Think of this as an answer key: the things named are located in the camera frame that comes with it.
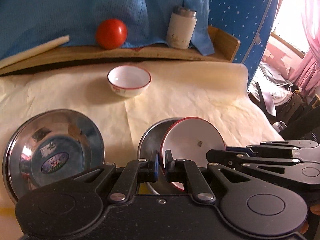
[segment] cream paper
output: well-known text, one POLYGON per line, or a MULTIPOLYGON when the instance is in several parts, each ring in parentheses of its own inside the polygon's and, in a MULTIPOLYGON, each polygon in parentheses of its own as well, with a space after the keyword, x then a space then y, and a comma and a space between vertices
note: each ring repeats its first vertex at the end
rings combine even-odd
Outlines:
MULTIPOLYGON (((232 63, 146 61, 128 63, 147 69, 150 86, 125 99, 114 94, 107 73, 120 63, 86 65, 34 75, 0 78, 0 160, 15 130, 36 114, 69 108, 87 115, 99 128, 105 161, 124 166, 137 157, 143 133, 169 117, 202 117, 228 146, 281 140, 246 92, 248 72, 232 63)), ((1 240, 21 234, 13 204, 0 182, 1 240)))

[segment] blue fabric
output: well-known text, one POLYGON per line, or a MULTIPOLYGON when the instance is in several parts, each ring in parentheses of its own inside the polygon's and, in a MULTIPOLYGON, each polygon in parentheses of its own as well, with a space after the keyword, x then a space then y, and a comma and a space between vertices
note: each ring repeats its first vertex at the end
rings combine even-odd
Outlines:
POLYGON ((250 83, 256 72, 276 13, 278 0, 209 0, 209 25, 215 26, 235 36, 241 42, 235 56, 235 63, 244 63, 249 72, 250 83), (260 23, 260 44, 254 44, 246 58, 252 41, 255 39, 260 23))
POLYGON ((192 42, 203 54, 214 53, 204 29, 208 0, 0 0, 0 59, 70 35, 65 46, 96 45, 100 22, 122 20, 128 27, 124 48, 165 43, 175 6, 193 5, 201 14, 192 42))

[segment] white bowl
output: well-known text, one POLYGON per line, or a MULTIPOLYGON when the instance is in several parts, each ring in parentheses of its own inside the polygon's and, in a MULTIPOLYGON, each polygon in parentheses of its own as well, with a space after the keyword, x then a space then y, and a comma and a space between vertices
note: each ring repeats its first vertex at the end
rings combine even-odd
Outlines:
POLYGON ((115 67, 107 77, 112 91, 125 98, 141 94, 151 82, 150 73, 135 66, 115 67))
MULTIPOLYGON (((160 160, 165 168, 165 151, 171 150, 174 160, 191 160, 199 167, 207 167, 206 154, 211 149, 226 150, 218 130, 204 119, 187 117, 178 120, 167 130, 160 147, 160 160)), ((183 190, 182 183, 172 184, 183 190)))

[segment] white thermos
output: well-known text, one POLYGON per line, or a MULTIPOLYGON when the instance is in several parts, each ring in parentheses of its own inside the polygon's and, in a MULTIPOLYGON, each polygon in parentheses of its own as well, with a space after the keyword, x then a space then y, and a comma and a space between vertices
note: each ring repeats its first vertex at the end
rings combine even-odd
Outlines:
POLYGON ((167 43, 176 49, 187 49, 195 29, 197 12, 188 8, 177 7, 171 14, 167 32, 167 43))

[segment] stainless steel bowl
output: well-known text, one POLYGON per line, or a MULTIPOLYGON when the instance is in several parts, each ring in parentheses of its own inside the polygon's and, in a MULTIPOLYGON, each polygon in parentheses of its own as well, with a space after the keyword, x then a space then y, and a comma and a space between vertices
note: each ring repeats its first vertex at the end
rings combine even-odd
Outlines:
MULTIPOLYGON (((176 121, 180 120, 181 117, 174 117, 169 119, 161 120, 152 125, 142 136, 138 146, 138 159, 150 159, 152 150, 160 151, 162 139, 176 121)), ((147 182, 148 189, 154 194, 181 194, 177 188, 171 183, 165 181, 165 176, 162 169, 159 167, 158 181, 155 183, 147 182)))
POLYGON ((29 190, 73 176, 104 162, 97 126, 68 109, 32 117, 10 139, 3 159, 6 189, 16 202, 29 190))

